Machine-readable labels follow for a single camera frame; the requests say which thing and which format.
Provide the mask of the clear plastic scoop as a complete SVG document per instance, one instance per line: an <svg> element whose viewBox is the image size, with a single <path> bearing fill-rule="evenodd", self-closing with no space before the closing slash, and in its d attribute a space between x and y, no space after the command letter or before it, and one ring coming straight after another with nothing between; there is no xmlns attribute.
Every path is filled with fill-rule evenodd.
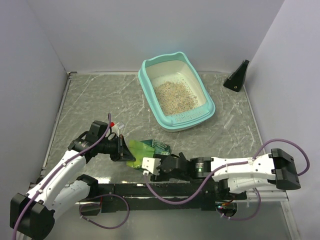
<svg viewBox="0 0 320 240"><path fill-rule="evenodd" d="M224 133L229 131L229 129L234 124L234 121L235 121L235 116L233 114L229 114L228 116L222 118L217 125L217 130L209 138L208 142L210 144L215 143Z"/></svg>

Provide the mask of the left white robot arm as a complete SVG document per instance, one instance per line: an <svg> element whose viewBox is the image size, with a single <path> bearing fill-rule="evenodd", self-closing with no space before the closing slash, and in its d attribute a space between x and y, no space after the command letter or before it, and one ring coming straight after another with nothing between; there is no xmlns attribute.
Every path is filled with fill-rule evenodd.
<svg viewBox="0 0 320 240"><path fill-rule="evenodd" d="M113 132L113 123L95 120L88 131L74 139L57 165L27 193L17 193L10 201L12 239L19 234L32 240L45 239L56 220L80 200L100 199L97 179L82 174L67 183L98 154L114 162L134 162L123 135Z"/></svg>

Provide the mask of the green cat litter bag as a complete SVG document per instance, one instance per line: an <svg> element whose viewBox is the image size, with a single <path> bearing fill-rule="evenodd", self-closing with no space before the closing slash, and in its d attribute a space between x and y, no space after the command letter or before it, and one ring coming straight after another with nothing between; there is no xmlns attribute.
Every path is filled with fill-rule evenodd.
<svg viewBox="0 0 320 240"><path fill-rule="evenodd" d="M156 139L130 140L128 149L135 157L135 161L127 161L126 165L130 168L140 170L144 157L153 158L154 155L168 156L172 153L171 147Z"/></svg>

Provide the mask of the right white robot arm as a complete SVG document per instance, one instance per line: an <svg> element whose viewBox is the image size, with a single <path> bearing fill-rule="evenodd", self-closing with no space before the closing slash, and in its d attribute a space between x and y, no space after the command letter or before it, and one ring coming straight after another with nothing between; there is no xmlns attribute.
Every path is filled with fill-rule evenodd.
<svg viewBox="0 0 320 240"><path fill-rule="evenodd" d="M223 199L270 185L285 191L301 188L294 158L280 148L256 158L196 157L188 160L183 153L162 156L151 171L150 180L166 182L171 179L213 180L219 183L218 193Z"/></svg>

